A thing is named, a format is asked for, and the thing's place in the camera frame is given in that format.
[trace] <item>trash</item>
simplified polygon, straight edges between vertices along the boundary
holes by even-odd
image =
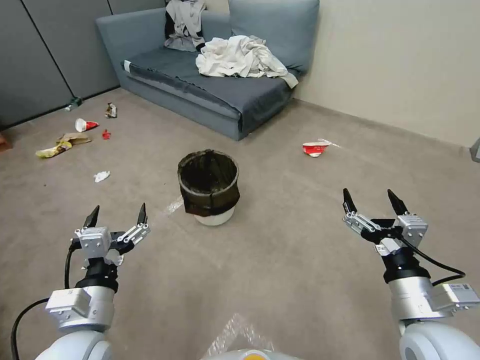
[[[70,102],[68,105],[64,108],[66,112],[71,112],[73,109],[78,108],[80,105],[82,105],[83,101],[80,97],[74,96],[71,98]]]
[[[108,103],[108,107],[105,110],[105,117],[108,119],[117,117],[117,107],[112,103]]]
[[[238,165],[224,153],[205,150],[187,155],[178,164],[185,211],[204,225],[226,223],[240,199],[238,179]]]
[[[306,142],[303,144],[303,152],[312,158],[318,158],[331,144],[329,141]]]
[[[101,133],[101,137],[104,140],[110,139],[110,135],[112,135],[112,134],[107,129],[103,130],[103,132]]]
[[[83,120],[82,118],[78,118],[76,121],[75,121],[75,129],[79,132],[79,133],[83,133],[83,132],[86,132],[90,129],[93,129],[93,128],[96,128],[97,126],[99,125],[98,122],[95,122],[95,121],[85,121]]]
[[[58,154],[70,150],[73,145],[85,144],[91,141],[92,140],[90,140],[89,137],[84,134],[67,133],[64,134],[62,137],[58,138],[58,140],[56,141],[57,145],[55,147],[45,150],[39,150],[35,152],[35,155],[42,159],[53,158]]]
[[[110,171],[101,171],[98,174],[93,175],[95,182],[99,183],[110,176]]]
[[[11,148],[12,145],[0,134],[0,153]]]

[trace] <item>pile of clothes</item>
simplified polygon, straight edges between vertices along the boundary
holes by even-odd
[[[205,0],[170,0],[166,5],[165,44],[169,49],[196,52],[205,46],[202,12]]]
[[[293,89],[299,83],[276,58],[266,41],[256,36],[214,37],[205,43],[202,34],[204,0],[170,0],[166,6],[165,44],[170,49],[195,52],[200,74],[209,77],[280,77]]]

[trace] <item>sofa cushion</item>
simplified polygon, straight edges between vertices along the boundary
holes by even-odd
[[[255,35],[288,69],[310,68],[319,0],[228,0],[233,35]]]
[[[207,77],[199,74],[197,53],[158,48],[123,62],[131,75],[157,81],[176,89],[175,95],[213,110],[205,102],[223,107],[238,116],[238,127],[249,132],[278,113],[289,101],[292,90],[281,78]]]

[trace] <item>trash can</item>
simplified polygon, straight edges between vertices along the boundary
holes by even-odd
[[[202,224],[218,226],[234,214],[240,199],[239,167],[215,150],[193,152],[178,164],[178,181],[185,211]]]

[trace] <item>orange light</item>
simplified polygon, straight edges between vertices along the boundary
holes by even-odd
[[[243,360],[266,360],[266,359],[260,354],[250,354],[244,357]]]

